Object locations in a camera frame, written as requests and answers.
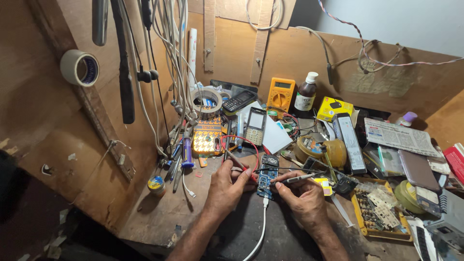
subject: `purple cap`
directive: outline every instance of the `purple cap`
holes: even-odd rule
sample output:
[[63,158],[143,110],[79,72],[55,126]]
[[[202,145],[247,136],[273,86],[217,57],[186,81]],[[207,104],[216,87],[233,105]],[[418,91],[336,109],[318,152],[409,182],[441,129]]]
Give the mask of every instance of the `purple cap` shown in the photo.
[[415,118],[417,118],[417,114],[412,111],[408,111],[404,116],[403,119],[407,122],[412,122]]

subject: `brown bottle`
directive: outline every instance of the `brown bottle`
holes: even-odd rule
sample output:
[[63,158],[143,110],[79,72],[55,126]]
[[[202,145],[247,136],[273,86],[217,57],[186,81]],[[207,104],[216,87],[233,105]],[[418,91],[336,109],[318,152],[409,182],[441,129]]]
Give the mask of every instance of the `brown bottle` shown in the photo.
[[316,72],[308,73],[306,81],[304,81],[298,87],[298,93],[296,94],[295,104],[293,105],[293,112],[298,118],[308,119],[313,116],[311,108],[313,107],[314,99],[316,98],[315,84],[317,76]]

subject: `red box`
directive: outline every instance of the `red box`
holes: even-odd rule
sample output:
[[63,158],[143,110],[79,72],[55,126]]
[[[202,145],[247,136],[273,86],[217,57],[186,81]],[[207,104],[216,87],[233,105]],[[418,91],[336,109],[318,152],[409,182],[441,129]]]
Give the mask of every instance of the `red box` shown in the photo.
[[448,164],[454,175],[464,183],[464,147],[461,143],[456,143],[443,151]]

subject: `newspaper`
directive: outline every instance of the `newspaper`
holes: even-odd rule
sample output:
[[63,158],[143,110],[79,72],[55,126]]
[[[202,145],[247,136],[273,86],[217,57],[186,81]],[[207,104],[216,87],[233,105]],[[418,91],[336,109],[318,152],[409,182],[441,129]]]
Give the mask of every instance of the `newspaper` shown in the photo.
[[442,158],[430,142],[430,136],[425,131],[364,118],[367,140],[385,146],[407,150],[417,154]]

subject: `white bottle cap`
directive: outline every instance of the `white bottle cap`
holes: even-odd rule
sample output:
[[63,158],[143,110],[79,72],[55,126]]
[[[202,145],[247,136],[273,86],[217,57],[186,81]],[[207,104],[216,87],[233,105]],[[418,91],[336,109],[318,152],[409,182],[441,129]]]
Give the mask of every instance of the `white bottle cap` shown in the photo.
[[306,77],[306,82],[309,83],[309,84],[315,83],[316,79],[317,79],[317,76],[319,76],[319,74],[317,72],[309,72],[308,76]]

